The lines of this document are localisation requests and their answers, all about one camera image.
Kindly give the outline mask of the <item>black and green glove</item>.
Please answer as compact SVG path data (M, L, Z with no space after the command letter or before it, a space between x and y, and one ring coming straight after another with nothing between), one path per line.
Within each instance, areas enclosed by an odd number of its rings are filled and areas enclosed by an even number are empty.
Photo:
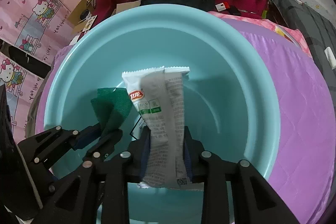
M133 106L125 88L99 88L97 97L91 99L96 118L104 138L119 129Z

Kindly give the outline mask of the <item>grey white snack packet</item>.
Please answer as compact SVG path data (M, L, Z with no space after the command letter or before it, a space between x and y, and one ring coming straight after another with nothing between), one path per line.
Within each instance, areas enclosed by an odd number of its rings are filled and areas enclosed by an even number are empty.
M150 130L143 178L148 186L179 189L190 184L183 161L183 76L189 71L189 67L159 67L122 73L130 100Z

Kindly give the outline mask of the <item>light blue plastic basin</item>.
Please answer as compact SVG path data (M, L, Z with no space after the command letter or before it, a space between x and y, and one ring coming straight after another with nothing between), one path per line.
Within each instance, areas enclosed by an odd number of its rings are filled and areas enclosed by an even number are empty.
M36 223L270 223L280 139L273 80L254 47L206 12L149 5L104 20L60 65L44 126L78 136Z

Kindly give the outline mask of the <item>brown cardboard box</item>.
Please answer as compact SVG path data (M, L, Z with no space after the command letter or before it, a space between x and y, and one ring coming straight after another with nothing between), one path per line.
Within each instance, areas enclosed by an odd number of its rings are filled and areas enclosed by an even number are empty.
M81 0L68 16L68 22L73 27L72 34L83 30L89 18L96 9L96 0Z

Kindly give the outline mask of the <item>purple quilted table cover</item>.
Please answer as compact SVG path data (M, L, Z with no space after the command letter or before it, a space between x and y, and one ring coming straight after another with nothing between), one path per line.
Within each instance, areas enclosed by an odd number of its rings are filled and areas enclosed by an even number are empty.
M96 36L55 57L39 102L35 131L97 123L99 88L123 86L122 72L188 66L185 124L193 138L224 160L248 159L301 223L317 223L334 174L335 113L314 61L273 31L224 19L238 39L215 42L172 28L141 28L117 38Z

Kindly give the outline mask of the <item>pink cartoon cat curtain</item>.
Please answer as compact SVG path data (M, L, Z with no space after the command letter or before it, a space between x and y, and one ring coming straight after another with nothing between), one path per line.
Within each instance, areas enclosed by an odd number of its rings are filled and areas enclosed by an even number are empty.
M72 39L70 11L60 0L1 0L1 40L50 65ZM6 88L14 140L25 138L30 106L42 78L1 54L1 85Z

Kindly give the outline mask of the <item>white cylindrical bottle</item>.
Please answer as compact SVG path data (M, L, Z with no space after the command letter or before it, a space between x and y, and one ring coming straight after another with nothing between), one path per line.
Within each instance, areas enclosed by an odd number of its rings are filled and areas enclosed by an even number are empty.
M333 54L333 51L330 47L327 47L324 50L325 56L327 58L327 61L330 64L331 69L335 69L336 68L336 58L335 55Z

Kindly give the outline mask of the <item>grey plaid mattress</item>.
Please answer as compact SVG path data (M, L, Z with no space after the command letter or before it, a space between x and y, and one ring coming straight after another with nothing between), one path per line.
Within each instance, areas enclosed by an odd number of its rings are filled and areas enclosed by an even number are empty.
M324 16L296 0L270 0L286 25L303 34L313 60L323 75L335 103L335 69L331 69L324 50L330 47L335 55L335 26Z

